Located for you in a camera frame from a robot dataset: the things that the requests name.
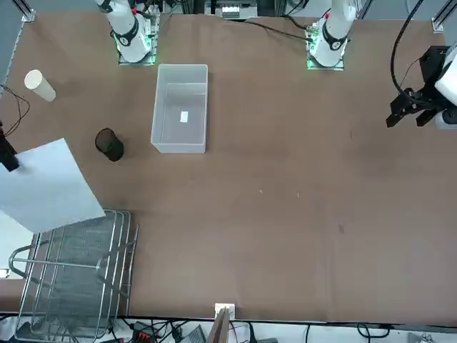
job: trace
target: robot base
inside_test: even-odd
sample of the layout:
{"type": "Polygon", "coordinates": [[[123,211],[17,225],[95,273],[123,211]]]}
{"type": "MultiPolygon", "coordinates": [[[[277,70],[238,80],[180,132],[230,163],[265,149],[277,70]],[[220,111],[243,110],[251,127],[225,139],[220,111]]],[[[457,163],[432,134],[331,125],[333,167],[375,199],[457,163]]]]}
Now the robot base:
{"type": "Polygon", "coordinates": [[[308,70],[314,70],[314,69],[337,70],[337,71],[343,71],[344,70],[344,60],[343,60],[344,49],[343,49],[343,52],[341,54],[340,62],[338,62],[336,65],[330,66],[330,67],[322,66],[321,64],[319,64],[319,62],[316,61],[314,56],[311,55],[311,50],[314,49],[314,47],[316,45],[315,42],[319,38],[319,28],[318,28],[317,23],[314,23],[313,26],[310,26],[305,31],[305,34],[306,34],[306,38],[313,39],[313,42],[309,42],[309,41],[306,42],[306,68],[308,70]]]}
{"type": "Polygon", "coordinates": [[[157,56],[157,39],[159,37],[159,24],[160,24],[160,14],[146,16],[144,23],[148,23],[148,27],[146,31],[149,33],[147,36],[146,44],[151,47],[150,52],[138,62],[129,62],[122,57],[121,53],[119,52],[118,41],[114,39],[116,42],[117,52],[118,52],[118,65],[119,66],[153,66],[156,63],[156,56],[157,56]]]}

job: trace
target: clear plastic bin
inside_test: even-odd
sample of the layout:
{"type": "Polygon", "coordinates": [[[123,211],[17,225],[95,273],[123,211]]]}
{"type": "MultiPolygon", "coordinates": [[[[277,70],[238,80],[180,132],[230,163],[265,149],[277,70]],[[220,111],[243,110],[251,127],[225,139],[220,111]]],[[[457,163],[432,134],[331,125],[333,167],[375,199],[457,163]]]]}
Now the clear plastic bin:
{"type": "Polygon", "coordinates": [[[203,154],[207,104],[207,65],[161,64],[152,119],[152,145],[163,154],[203,154]]]}

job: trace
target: white paper sheet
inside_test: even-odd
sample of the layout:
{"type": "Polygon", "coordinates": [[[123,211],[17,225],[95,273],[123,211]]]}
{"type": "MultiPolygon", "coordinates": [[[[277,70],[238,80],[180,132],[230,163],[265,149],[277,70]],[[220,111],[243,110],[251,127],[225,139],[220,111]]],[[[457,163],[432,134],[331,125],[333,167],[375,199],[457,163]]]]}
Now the white paper sheet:
{"type": "Polygon", "coordinates": [[[0,209],[33,233],[103,217],[65,139],[17,154],[19,168],[0,164],[0,209]]]}

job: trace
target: dish rack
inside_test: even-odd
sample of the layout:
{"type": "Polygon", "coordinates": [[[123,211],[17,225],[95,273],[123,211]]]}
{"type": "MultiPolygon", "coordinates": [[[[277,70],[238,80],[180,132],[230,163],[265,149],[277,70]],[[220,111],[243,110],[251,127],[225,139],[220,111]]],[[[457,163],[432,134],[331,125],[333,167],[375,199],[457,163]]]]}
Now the dish rack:
{"type": "Polygon", "coordinates": [[[13,252],[11,271],[26,279],[15,337],[30,342],[93,342],[105,335],[122,301],[129,312],[137,227],[130,239],[129,212],[38,234],[13,252]],[[30,250],[28,259],[17,258],[30,250]],[[14,262],[26,262],[21,271],[14,262]],[[24,320],[30,330],[19,330],[24,320]]]}

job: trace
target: gray floor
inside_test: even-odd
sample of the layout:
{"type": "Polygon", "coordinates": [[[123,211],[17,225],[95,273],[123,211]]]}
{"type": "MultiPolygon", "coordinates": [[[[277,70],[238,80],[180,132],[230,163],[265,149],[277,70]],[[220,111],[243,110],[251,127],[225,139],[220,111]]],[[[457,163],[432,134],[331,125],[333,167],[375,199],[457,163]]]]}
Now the gray floor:
{"type": "MultiPolygon", "coordinates": [[[[373,0],[367,19],[405,19],[415,0],[373,0]]],[[[430,19],[446,0],[425,0],[416,14],[416,19],[430,19]]],[[[28,0],[32,8],[40,11],[96,11],[94,0],[28,0]]],[[[298,16],[318,16],[329,7],[331,0],[311,0],[307,8],[298,12],[298,16]]],[[[11,0],[0,0],[0,82],[6,81],[9,62],[14,44],[21,28],[21,17],[11,0]]],[[[444,34],[447,44],[457,40],[457,11],[445,23],[444,34]]]]}

